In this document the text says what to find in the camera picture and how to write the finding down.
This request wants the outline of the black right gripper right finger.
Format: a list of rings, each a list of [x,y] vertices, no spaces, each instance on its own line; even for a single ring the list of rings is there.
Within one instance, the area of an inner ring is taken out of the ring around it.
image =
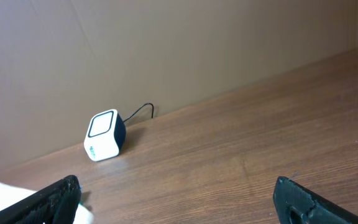
[[[291,179],[277,178],[273,202],[281,224],[358,224],[358,216]]]

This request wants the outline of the beige plastic food pouch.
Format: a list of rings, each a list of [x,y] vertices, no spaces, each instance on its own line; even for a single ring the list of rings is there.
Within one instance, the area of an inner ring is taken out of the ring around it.
[[[34,194],[34,190],[11,186],[0,182],[0,211]],[[85,206],[79,204],[74,224],[92,224],[94,215]]]

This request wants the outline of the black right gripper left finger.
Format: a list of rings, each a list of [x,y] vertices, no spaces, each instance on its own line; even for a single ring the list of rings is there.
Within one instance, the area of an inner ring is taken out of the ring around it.
[[[81,199],[77,176],[68,175],[0,211],[0,224],[72,224]]]

